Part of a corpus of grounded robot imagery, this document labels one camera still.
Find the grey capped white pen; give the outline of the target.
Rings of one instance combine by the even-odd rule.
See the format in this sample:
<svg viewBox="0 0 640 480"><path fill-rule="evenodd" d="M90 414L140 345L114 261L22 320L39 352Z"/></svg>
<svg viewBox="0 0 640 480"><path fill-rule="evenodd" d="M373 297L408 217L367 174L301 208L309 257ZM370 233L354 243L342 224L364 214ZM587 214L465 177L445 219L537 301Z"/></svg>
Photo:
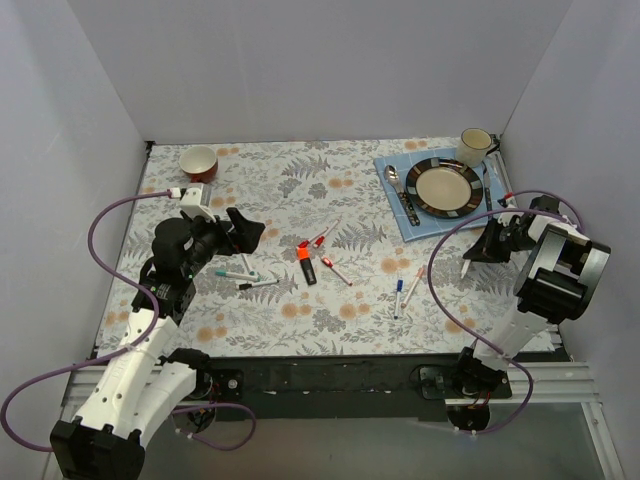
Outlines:
<svg viewBox="0 0 640 480"><path fill-rule="evenodd" d="M470 269L471 265L472 265L472 261L471 260L465 260L463 262L463 266L462 266L462 269L461 269L461 279L464 279L466 277L466 275L469 272L469 269Z"/></svg>

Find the orange capped black highlighter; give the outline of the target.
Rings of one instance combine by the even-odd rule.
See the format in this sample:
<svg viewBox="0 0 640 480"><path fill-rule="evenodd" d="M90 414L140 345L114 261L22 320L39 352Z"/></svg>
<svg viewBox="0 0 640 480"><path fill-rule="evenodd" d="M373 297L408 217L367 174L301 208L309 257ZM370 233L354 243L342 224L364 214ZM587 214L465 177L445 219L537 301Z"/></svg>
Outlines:
<svg viewBox="0 0 640 480"><path fill-rule="evenodd" d="M309 251L306 247L297 248L298 261L301 266L306 283L309 286L317 284L316 274L310 258Z"/></svg>

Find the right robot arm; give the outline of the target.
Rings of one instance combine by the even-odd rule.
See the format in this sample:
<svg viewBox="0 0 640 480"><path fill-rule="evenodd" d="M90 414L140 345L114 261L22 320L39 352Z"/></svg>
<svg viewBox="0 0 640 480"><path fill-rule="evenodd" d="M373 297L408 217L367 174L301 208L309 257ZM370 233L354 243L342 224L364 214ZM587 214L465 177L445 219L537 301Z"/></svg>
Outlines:
<svg viewBox="0 0 640 480"><path fill-rule="evenodd" d="M502 213L464 253L466 264L507 263L523 251L529 256L513 288L515 303L494 325L489 342L477 340L459 355L452 383L460 395L495 391L506 379L509 360L537 334L587 309L611 249L577 226L552 219L559 206L558 198L542 194L531 200L529 213Z"/></svg>

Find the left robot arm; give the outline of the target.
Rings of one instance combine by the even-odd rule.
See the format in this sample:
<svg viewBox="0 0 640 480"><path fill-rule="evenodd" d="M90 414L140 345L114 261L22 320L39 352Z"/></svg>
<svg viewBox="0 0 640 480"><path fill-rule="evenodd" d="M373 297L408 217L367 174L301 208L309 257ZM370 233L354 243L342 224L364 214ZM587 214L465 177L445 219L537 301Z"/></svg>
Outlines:
<svg viewBox="0 0 640 480"><path fill-rule="evenodd" d="M225 220L186 208L160 222L152 256L141 268L122 353L112 357L86 402L69 421L58 421L51 446L67 479L136 479L146 448L172 410L188 397L205 398L211 373L203 353L178 353L159 375L152 371L193 300L196 275L216 255L253 253L264 224L228 208Z"/></svg>

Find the red capped white marker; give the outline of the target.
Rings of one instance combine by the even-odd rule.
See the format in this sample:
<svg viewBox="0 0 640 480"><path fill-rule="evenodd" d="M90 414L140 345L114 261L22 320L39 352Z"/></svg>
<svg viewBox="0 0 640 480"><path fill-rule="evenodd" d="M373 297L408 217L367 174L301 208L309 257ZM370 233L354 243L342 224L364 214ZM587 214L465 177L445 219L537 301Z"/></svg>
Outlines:
<svg viewBox="0 0 640 480"><path fill-rule="evenodd" d="M305 239L302 242L300 242L297 247L298 248L306 248L309 245L313 244L314 242L316 242L318 239L320 239L326 232L327 232L328 228L324 228L321 232L319 232L318 234L316 234L315 236Z"/></svg>

